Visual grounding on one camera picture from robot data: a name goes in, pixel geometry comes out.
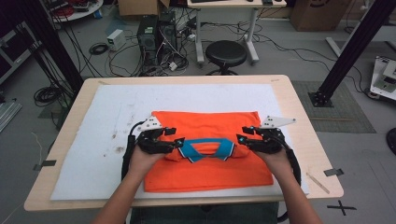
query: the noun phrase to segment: black stool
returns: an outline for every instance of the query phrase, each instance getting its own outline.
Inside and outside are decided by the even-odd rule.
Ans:
[[[206,48],[205,55],[210,62],[219,67],[219,69],[206,74],[207,76],[217,72],[222,76],[238,75],[235,72],[228,70],[228,68],[244,63],[248,57],[247,52],[242,45],[230,40],[220,40],[211,43]]]

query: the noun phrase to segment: folded shirt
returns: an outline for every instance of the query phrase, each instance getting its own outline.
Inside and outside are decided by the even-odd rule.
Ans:
[[[147,192],[187,192],[273,185],[265,162],[237,144],[243,126],[260,126],[257,112],[190,113],[154,111],[163,127],[176,134],[160,137],[173,141],[185,137],[183,148],[157,161],[146,175]],[[260,139],[258,135],[249,138]]]

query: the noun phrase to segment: floor mat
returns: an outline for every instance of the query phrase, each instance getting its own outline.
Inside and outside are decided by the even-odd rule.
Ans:
[[[316,132],[376,133],[349,89],[341,83],[332,96],[333,107],[314,107],[309,92],[316,92],[322,82],[292,81],[306,114]]]

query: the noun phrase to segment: white mat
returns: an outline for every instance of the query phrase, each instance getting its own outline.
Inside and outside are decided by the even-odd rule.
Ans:
[[[120,183],[122,156],[129,131],[138,121],[147,119],[154,110],[202,113],[258,111],[261,119],[268,115],[282,117],[273,89],[268,84],[100,86],[66,155],[51,199],[108,199]],[[292,147],[287,127],[281,129]],[[294,151],[298,158],[298,148]],[[308,193],[304,178],[303,191]],[[277,183],[269,187],[188,193],[146,193],[140,186],[135,197],[255,195],[281,195],[281,190]]]

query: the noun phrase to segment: computer tower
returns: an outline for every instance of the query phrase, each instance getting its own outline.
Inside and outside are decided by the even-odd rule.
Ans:
[[[177,50],[177,28],[175,11],[163,12],[159,18],[161,40],[164,42],[163,50],[172,52]]]
[[[160,39],[158,37],[158,16],[143,16],[137,29],[137,40],[139,42],[140,53],[142,54],[143,65],[159,65],[161,53],[158,52]]]

